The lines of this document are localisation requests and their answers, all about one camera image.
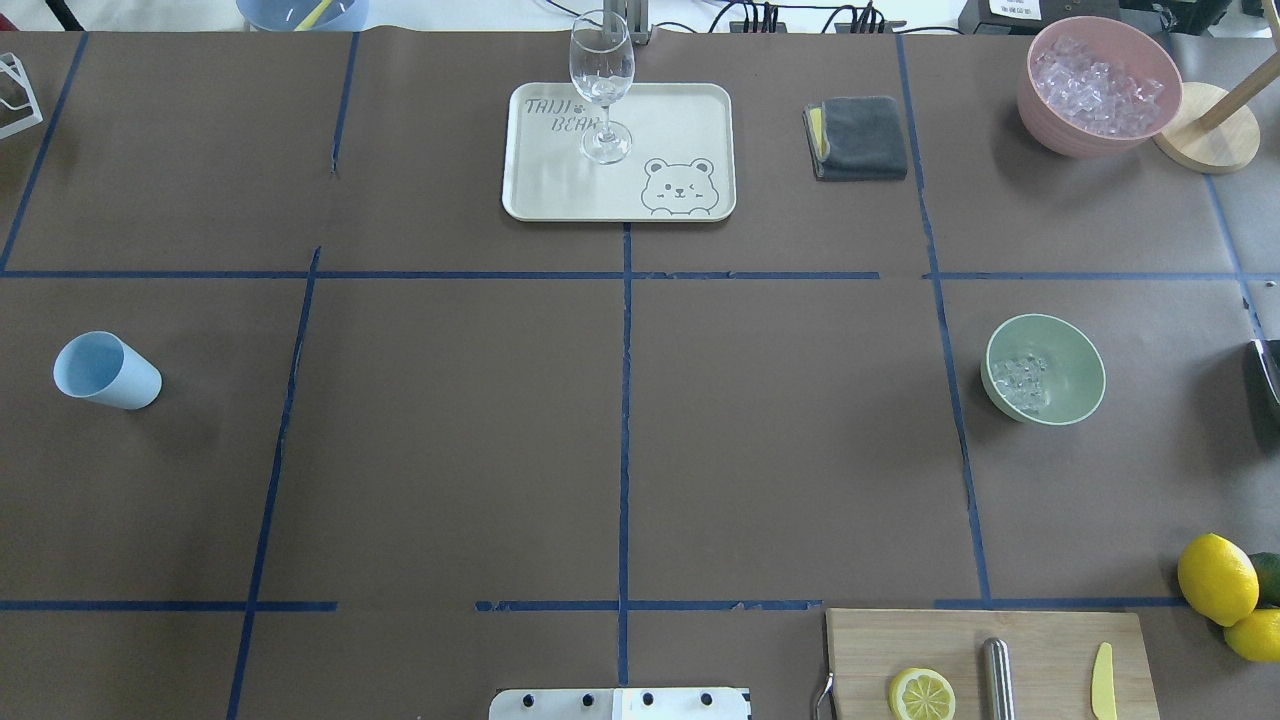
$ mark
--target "gray cloth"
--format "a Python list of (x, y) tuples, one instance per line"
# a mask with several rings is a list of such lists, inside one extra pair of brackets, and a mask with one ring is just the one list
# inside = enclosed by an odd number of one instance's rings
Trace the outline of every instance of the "gray cloth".
[[(804, 123), (813, 156), (813, 173), (820, 181), (902, 179), (906, 177), (906, 146), (892, 97), (832, 97), (820, 104), (823, 127), (813, 128), (805, 105)], [(819, 154), (814, 135), (827, 142)]]

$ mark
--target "cutting board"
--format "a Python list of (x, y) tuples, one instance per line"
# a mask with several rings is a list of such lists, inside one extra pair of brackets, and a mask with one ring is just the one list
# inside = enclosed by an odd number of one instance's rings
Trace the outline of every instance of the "cutting board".
[(1092, 720), (1089, 680), (1098, 644), (1111, 643), (1120, 720), (1158, 720), (1147, 647), (1130, 612), (827, 610), (827, 657), (841, 720), (892, 720), (888, 684), (905, 667), (942, 673), (956, 720), (988, 717), (982, 643), (1009, 644), (1019, 719)]

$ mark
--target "bear drawing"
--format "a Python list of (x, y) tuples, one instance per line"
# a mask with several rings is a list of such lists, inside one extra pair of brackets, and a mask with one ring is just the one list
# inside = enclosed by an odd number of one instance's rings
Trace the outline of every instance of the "bear drawing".
[(644, 164), (649, 183), (640, 201), (653, 215), (710, 215), (719, 202), (712, 184), (712, 161), (698, 158), (687, 165), (668, 165), (662, 158)]

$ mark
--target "green bowl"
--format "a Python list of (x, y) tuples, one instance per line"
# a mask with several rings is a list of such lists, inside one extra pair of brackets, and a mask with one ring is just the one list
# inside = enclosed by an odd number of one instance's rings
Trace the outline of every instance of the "green bowl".
[(996, 328), (982, 361), (982, 386), (1020, 423), (1070, 425), (1102, 404), (1107, 373), (1098, 348), (1052, 315), (1018, 315)]

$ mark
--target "lemon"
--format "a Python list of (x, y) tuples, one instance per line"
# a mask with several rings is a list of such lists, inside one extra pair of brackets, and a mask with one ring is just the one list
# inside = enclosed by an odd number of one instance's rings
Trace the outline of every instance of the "lemon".
[(1222, 635), (1226, 644), (1245, 660), (1280, 662), (1280, 609), (1254, 610), (1222, 630)]
[(1183, 550), (1178, 585), (1192, 609), (1224, 628), (1258, 605), (1258, 574), (1249, 556), (1213, 533), (1204, 533)]
[(1249, 561), (1258, 573), (1258, 603), (1280, 607), (1280, 555), (1254, 552)]
[(938, 673), (908, 667), (890, 683), (888, 706), (897, 720), (951, 720), (956, 714), (956, 693)]

